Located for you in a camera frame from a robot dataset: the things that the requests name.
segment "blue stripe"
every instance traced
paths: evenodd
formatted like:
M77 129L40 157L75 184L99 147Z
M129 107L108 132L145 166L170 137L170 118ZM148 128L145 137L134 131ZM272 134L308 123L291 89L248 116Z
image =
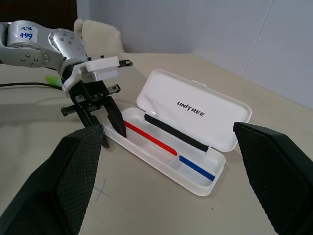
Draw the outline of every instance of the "blue stripe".
M215 176L210 174L209 172L203 170L202 168L200 168L199 166L197 166L196 164L192 163L191 161L189 161L188 159L184 158L182 155L179 156L179 160L182 163L185 163L187 166L189 166L190 168L194 169L196 172L200 173L201 175L205 176L206 178L208 178L209 180L213 181L215 179Z

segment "red stripe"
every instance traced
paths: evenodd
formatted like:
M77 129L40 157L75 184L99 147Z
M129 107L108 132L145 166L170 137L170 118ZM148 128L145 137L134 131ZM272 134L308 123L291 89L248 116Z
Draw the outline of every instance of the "red stripe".
M159 141L158 139L152 137L148 133L140 130L138 127L135 127L134 125L130 124L129 122L124 121L124 123L125 123L125 126L128 127L129 129L137 132L138 134L140 134L144 138L150 140L151 142L155 143L156 145L160 146L161 148L165 149L166 151L170 152L171 154L177 156L177 152L175 149L173 149L170 146L166 145L165 143Z

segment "robotic arm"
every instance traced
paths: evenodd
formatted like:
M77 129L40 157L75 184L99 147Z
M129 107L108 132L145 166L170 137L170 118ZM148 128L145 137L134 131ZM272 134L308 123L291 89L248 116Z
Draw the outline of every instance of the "robotic arm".
M107 88L97 75L115 77L117 68L131 66L131 61L103 56L91 60L86 55L83 41L72 31L49 29L30 21L15 21L0 23L0 63L56 70L62 79L63 91L74 103L62 108L64 116L76 112L85 127L97 125L99 121L91 112L104 106L112 126L126 137L122 114L110 96L119 92L120 87ZM105 137L103 145L109 147Z

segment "black cable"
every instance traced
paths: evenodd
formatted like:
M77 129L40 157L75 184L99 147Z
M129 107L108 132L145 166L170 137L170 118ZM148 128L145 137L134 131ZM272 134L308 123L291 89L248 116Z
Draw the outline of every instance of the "black cable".
M51 85L51 84L46 84L46 83L41 83L41 82L5 83L5 84L0 84L0 87L24 86L24 85L39 85L39 86L46 86L46 87L51 87L51 88L54 88L54 89L62 90L62 87Z

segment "pencil mark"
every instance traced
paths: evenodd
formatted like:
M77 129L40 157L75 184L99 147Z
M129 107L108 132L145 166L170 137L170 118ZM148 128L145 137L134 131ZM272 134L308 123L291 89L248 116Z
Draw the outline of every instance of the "pencil mark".
M94 187L93 187L94 189L96 189L96 190L98 190L98 191L99 191L99 195L97 196L96 202L98 201L98 199L99 199L99 197L100 197L100 195L101 195L101 194L103 194L103 195L106 195L106 196L110 197L110 195L108 195L107 193L103 192L103 189L104 189L105 184L106 184L106 180L104 180L104 181L103 181L103 185L102 185L101 190L100 190L100 189L98 189L96 186L94 186Z

